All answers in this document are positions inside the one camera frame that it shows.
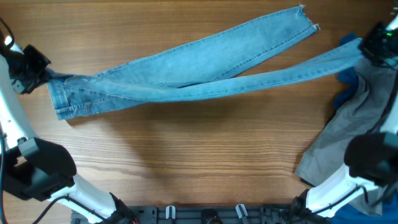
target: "jeans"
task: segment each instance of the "jeans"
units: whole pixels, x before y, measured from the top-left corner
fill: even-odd
[[[202,40],[140,58],[93,76],[51,70],[48,87],[58,119],[89,116],[147,102],[230,96],[319,78],[362,58],[361,39],[284,70],[231,78],[317,31],[302,11],[285,9]]]

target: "blue jeans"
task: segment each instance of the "blue jeans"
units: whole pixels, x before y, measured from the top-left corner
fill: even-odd
[[[147,102],[193,101],[264,90],[322,77],[362,58],[360,39],[296,66],[231,78],[317,31],[297,6],[93,76],[52,73],[58,119],[89,116]]]

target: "wooden table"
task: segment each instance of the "wooden table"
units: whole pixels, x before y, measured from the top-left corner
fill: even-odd
[[[363,36],[388,20],[392,1],[301,0],[321,31],[244,74],[278,70]],[[3,0],[17,42],[32,44],[63,73],[91,75],[221,32],[296,0]],[[303,152],[345,88],[334,76],[215,100],[157,103],[58,121],[45,86],[20,97],[34,129],[64,145],[79,173],[127,205],[289,203],[307,186],[294,175]],[[8,194],[10,223],[31,223],[48,204]],[[68,223],[54,206],[42,223]]]

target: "blue cloth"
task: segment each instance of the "blue cloth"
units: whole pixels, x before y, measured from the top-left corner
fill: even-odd
[[[48,86],[58,119],[147,102],[205,100],[305,82],[350,68],[363,57],[358,50],[360,39],[356,39],[285,70],[231,78],[316,32],[302,8],[262,16],[94,76],[53,73],[56,78]]]
[[[340,40],[340,45],[345,45],[356,38],[357,36],[354,33],[350,33]],[[356,76],[354,67],[341,71],[337,76],[337,80],[348,84],[349,87],[336,97],[335,101],[333,102],[333,107],[335,110],[342,106],[347,100],[351,99],[358,89],[358,77]]]
[[[331,224],[392,224],[398,223],[398,195],[395,194],[391,203],[383,204],[383,216],[370,217],[352,207],[345,205],[331,219]]]
[[[357,38],[354,33],[342,38],[340,45],[344,45]],[[333,102],[334,109],[338,109],[344,102],[351,99],[358,89],[358,76],[354,67],[341,71],[337,78],[340,82],[349,85],[349,88],[340,93]],[[381,217],[370,217],[358,211],[351,205],[345,205],[339,209],[331,219],[331,224],[367,224],[379,223],[390,224],[398,223],[398,194],[395,194],[391,203],[384,203],[382,206],[383,215]]]

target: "gray towel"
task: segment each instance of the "gray towel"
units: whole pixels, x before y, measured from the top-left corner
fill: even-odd
[[[295,173],[318,186],[332,175],[344,162],[348,143],[357,135],[365,134],[380,120],[394,88],[396,71],[373,67],[366,59],[355,66],[359,79],[358,90],[344,103],[326,125],[316,141],[304,153]],[[384,189],[369,193],[369,201],[379,198]],[[367,215],[382,215],[382,205],[371,208],[364,197],[350,203]]]

